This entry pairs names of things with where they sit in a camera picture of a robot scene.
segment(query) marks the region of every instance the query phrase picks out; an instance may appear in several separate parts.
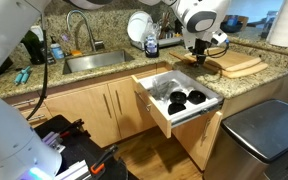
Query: open drawer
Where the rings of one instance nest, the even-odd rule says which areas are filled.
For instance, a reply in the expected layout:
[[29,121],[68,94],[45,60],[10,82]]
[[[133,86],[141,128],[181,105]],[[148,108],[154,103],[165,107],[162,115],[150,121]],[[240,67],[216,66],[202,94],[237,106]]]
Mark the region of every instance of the open drawer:
[[[219,109],[223,102],[223,97],[180,71],[169,71],[143,79],[137,79],[135,76],[132,78],[136,96],[167,138],[171,137],[172,128]],[[205,101],[199,104],[186,101],[185,110],[170,115],[168,111],[171,104],[170,94],[181,91],[187,97],[193,90],[202,92],[206,96]]]

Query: wooden cutting board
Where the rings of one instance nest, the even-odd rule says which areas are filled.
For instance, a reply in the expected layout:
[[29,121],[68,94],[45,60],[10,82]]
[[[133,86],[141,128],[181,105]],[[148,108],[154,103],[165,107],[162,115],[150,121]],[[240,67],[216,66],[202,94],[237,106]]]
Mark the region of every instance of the wooden cutting board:
[[268,67],[268,64],[260,62],[254,66],[248,67],[246,69],[242,69],[239,71],[226,71],[226,70],[221,70],[216,66],[212,66],[208,63],[204,63],[203,66],[211,71],[221,73],[223,76],[226,76],[228,78],[238,78],[238,77],[243,77],[251,74],[255,74],[257,72],[260,72]]
[[[224,49],[222,48],[213,48],[209,50],[209,54],[215,54],[223,50]],[[192,56],[191,53],[186,54],[185,57],[188,59],[196,59],[196,57]],[[261,58],[259,57],[253,57],[230,50],[228,50],[227,53],[220,58],[207,57],[205,61],[205,63],[207,64],[218,67],[220,69],[224,69],[225,71],[229,72],[238,71],[254,66],[259,62],[261,62]]]

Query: wooden floor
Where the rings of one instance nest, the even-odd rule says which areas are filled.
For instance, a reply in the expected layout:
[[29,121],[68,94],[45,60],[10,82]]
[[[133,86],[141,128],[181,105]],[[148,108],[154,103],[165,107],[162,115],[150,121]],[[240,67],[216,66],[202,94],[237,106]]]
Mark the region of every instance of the wooden floor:
[[130,172],[145,180],[202,180],[201,173],[176,138],[167,139],[158,127],[118,144]]

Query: granite countertop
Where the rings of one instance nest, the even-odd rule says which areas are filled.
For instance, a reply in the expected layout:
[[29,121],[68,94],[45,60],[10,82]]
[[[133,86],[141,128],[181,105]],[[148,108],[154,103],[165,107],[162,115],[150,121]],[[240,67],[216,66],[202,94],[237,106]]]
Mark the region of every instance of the granite countertop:
[[288,55],[288,48],[269,44],[266,39],[261,38],[262,31],[259,28],[246,27],[241,32],[228,33],[228,36],[232,43]]
[[[287,68],[269,66],[267,69],[254,75],[229,79],[222,77],[220,74],[214,74],[203,67],[192,67],[190,65],[186,65],[177,58],[169,55],[170,51],[175,51],[182,55],[188,53],[188,51],[182,46],[161,49],[160,56],[158,58],[151,59],[146,58],[144,52],[134,47],[124,47],[123,49],[131,54],[135,60],[66,75],[62,74],[64,60],[58,60],[56,64],[49,66],[48,87],[60,86],[89,78],[95,78],[107,74],[113,74],[156,64],[159,62],[167,62],[172,65],[175,70],[180,70],[204,86],[219,93],[224,98],[230,99],[288,74]],[[2,74],[0,76],[0,97],[6,98],[42,89],[44,65],[32,65],[31,69],[32,73],[28,82],[18,86],[13,83],[16,75],[18,74],[18,72],[15,71],[15,68],[11,67],[6,73]]]

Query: kitchen sink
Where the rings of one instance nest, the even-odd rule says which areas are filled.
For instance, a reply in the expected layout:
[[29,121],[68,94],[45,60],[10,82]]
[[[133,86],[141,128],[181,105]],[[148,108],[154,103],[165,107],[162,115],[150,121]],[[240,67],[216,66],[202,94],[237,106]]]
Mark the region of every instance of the kitchen sink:
[[63,74],[132,61],[134,58],[125,50],[93,54],[89,56],[66,59]]

